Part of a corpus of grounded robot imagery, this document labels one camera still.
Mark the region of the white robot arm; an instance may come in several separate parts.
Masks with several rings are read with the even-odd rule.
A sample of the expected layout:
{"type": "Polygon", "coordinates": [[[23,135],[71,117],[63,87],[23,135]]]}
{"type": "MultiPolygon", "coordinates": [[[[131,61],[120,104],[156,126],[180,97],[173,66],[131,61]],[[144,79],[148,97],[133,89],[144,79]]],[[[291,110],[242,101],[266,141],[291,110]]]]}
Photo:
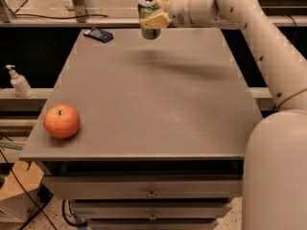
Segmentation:
{"type": "Polygon", "coordinates": [[[170,25],[241,32],[253,57],[243,72],[274,103],[248,138],[242,230],[307,230],[307,60],[258,0],[139,0],[143,35],[170,25]]]}

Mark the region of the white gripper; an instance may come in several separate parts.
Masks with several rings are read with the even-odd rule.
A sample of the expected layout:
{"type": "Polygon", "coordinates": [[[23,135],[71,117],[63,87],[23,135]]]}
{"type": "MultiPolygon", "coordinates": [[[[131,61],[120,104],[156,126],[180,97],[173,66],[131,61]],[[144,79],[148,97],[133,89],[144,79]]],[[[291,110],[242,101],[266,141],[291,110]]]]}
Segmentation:
{"type": "Polygon", "coordinates": [[[166,29],[171,23],[180,28],[191,27],[189,2],[190,0],[157,0],[160,8],[168,6],[169,13],[155,11],[151,15],[140,18],[141,28],[146,30],[166,29]]]}

